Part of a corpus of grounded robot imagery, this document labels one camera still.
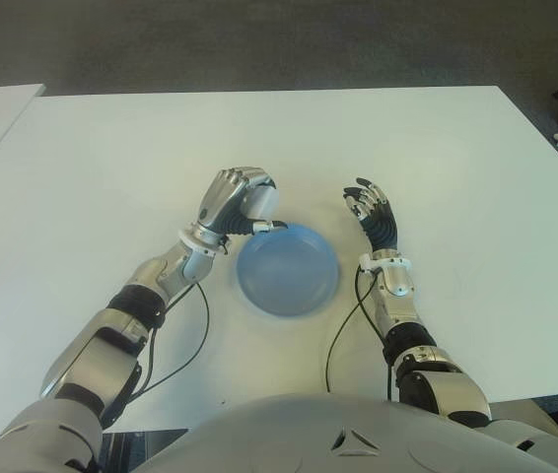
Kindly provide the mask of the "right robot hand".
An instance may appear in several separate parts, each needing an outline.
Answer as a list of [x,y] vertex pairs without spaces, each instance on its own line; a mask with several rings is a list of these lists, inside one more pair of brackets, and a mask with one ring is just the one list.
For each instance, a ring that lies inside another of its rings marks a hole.
[[357,177],[355,186],[343,188],[343,199],[360,223],[372,251],[397,249],[396,220],[388,198],[375,183]]

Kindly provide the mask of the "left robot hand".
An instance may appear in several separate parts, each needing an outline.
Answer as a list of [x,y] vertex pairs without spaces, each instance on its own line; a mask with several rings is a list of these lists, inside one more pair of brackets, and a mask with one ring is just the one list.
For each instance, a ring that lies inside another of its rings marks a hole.
[[253,218],[244,213],[244,200],[257,188],[275,190],[274,180],[262,168],[221,169],[202,198],[197,224],[223,236],[249,236],[287,229],[282,221]]

